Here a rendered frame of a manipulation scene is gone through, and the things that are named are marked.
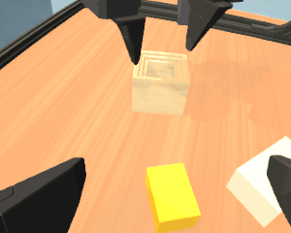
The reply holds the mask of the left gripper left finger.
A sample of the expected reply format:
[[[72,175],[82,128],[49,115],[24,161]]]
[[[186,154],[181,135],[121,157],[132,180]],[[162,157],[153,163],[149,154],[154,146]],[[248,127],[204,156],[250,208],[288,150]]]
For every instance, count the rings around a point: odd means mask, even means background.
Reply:
[[[84,182],[83,156],[73,156],[0,190],[0,233],[68,233]]]

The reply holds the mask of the cream rectangular block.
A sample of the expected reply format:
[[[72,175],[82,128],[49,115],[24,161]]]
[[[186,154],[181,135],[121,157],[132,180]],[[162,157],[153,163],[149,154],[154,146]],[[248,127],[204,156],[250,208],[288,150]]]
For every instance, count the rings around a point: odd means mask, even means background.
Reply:
[[[263,228],[282,213],[273,188],[267,179],[267,164],[269,164],[270,155],[277,154],[291,159],[291,140],[288,137],[282,137],[272,147],[236,168],[234,175],[227,183],[228,190],[257,218]]]

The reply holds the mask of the yellow rectangular block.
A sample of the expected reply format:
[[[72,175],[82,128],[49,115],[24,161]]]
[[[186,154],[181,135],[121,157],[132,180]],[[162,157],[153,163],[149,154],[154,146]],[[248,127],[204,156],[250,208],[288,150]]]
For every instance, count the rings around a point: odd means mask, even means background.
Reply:
[[[196,225],[201,214],[183,163],[146,168],[145,187],[156,233]]]

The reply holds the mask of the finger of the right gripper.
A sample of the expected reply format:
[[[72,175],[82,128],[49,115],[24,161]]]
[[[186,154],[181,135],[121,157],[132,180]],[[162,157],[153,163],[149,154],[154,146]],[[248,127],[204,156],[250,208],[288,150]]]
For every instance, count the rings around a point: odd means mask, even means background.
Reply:
[[[207,35],[207,32],[214,26],[234,4],[228,4],[226,1],[211,3],[208,0],[188,0],[189,19],[187,26],[187,35],[185,35],[185,49],[193,51],[200,40]]]
[[[131,62],[138,65],[139,58],[141,58],[143,35],[145,35],[146,17],[138,12],[136,16],[111,20],[117,24],[118,30],[121,32]]]

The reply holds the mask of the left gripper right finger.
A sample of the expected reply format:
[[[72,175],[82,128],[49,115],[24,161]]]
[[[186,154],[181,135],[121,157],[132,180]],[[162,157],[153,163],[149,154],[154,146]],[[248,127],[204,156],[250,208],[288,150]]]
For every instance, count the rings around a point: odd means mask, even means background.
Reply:
[[[270,155],[267,179],[291,228],[291,159],[284,155]]]

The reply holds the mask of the wooden box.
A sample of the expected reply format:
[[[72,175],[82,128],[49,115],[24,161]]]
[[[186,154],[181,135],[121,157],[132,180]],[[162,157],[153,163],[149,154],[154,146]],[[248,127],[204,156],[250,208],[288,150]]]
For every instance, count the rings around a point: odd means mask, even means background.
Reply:
[[[184,73],[183,73],[183,61],[180,58],[173,57],[160,57],[160,55],[141,55],[141,61],[139,61],[139,70],[138,77],[142,76],[143,72],[143,63],[145,63],[145,59],[154,59],[154,61],[169,61],[169,62],[177,62],[179,63],[179,79],[178,81],[184,81]]]
[[[145,59],[142,77],[179,79],[179,63]]]
[[[184,81],[178,79],[138,77],[139,65],[134,66],[131,112],[183,116],[189,85],[187,57],[184,54],[142,50],[145,55],[180,58],[183,61]]]

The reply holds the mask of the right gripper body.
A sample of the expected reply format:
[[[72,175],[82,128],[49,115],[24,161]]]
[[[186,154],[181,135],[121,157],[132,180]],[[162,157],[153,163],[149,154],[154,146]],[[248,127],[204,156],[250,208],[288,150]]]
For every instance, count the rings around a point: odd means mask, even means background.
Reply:
[[[81,3],[99,19],[136,16],[142,0],[81,0]],[[240,3],[243,0],[208,0],[211,3]],[[135,13],[136,12],[136,13]]]

